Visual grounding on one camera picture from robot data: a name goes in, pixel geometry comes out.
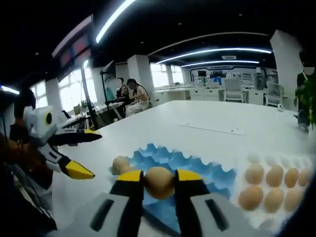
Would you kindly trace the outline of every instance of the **led light strip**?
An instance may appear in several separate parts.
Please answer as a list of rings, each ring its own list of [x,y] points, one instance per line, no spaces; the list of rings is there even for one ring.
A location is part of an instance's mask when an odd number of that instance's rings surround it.
[[[11,89],[11,88],[9,88],[9,87],[6,87],[6,86],[4,86],[4,85],[0,85],[0,88],[1,88],[3,91],[8,91],[8,92],[11,92],[11,93],[16,94],[16,95],[20,94],[19,91],[14,90],[14,89]]]
[[[215,48],[215,49],[208,49],[208,50],[197,51],[197,52],[192,52],[192,53],[186,53],[186,54],[179,55],[176,57],[167,58],[165,60],[157,62],[156,64],[163,63],[163,62],[170,61],[170,60],[174,60],[177,58],[191,56],[191,55],[196,55],[196,54],[201,54],[201,53],[210,53],[210,52],[220,52],[220,51],[248,51],[248,52],[269,53],[269,54],[272,53],[271,51],[268,51],[268,50],[256,49],[256,48]]]
[[[181,66],[181,68],[195,66],[195,65],[201,65],[201,64],[212,64],[212,63],[259,63],[259,62],[258,61],[244,61],[244,60],[222,60],[222,61],[193,63],[193,64]]]
[[[113,24],[113,22],[121,15],[122,12],[125,11],[133,2],[136,0],[126,0],[123,4],[113,13],[113,15],[108,19],[105,25],[102,27],[100,33],[98,34],[97,38],[95,39],[97,43],[100,42],[101,38],[105,34],[105,32],[109,29],[109,27]]]

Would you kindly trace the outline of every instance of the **window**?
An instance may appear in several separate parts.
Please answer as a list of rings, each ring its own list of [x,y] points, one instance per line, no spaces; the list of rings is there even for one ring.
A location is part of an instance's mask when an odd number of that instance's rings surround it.
[[[36,108],[48,106],[45,81],[41,81],[40,83],[33,85],[31,90],[36,98]]]
[[[172,71],[173,83],[179,82],[183,84],[183,76],[182,76],[181,67],[171,65],[171,71]]]
[[[152,71],[154,87],[169,85],[166,65],[151,64],[150,68]]]
[[[95,94],[94,82],[90,68],[84,70],[87,82],[88,93],[92,103],[97,102]],[[85,94],[82,85],[80,69],[74,70],[59,83],[59,95],[63,110],[69,112],[74,109],[81,101],[85,101]]]

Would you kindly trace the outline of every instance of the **ceiling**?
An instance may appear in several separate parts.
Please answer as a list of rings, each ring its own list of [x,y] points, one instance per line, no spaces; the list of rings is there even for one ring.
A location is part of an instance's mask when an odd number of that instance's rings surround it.
[[[58,43],[84,18],[93,14],[95,34],[123,0],[30,0],[6,2],[1,7],[2,57],[0,83],[17,89],[59,72],[51,54]],[[93,66],[111,60],[124,62],[134,54],[151,54],[182,40],[222,32],[256,32],[268,36],[222,35],[199,38],[152,54],[156,62],[165,57],[213,47],[255,47],[271,49],[275,29],[296,36],[309,45],[313,14],[302,1],[276,3],[267,0],[136,0],[94,45]],[[211,60],[219,54],[191,58]],[[237,57],[255,57],[239,54]],[[275,62],[266,59],[266,64]]]

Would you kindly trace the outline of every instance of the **office room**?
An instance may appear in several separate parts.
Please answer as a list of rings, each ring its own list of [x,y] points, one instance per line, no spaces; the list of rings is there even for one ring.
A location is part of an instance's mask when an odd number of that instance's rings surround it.
[[[244,0],[10,3],[4,236],[309,233],[309,11]]]

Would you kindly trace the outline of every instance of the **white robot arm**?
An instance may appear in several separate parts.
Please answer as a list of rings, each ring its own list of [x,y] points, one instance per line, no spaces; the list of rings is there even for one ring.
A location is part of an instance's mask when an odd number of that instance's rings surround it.
[[[57,150],[57,146],[81,142],[91,142],[102,136],[87,129],[60,128],[54,116],[53,108],[47,106],[24,109],[23,120],[30,136],[30,143],[38,147],[38,151],[47,166],[56,172],[63,172],[73,179],[92,179],[94,174],[69,159]]]

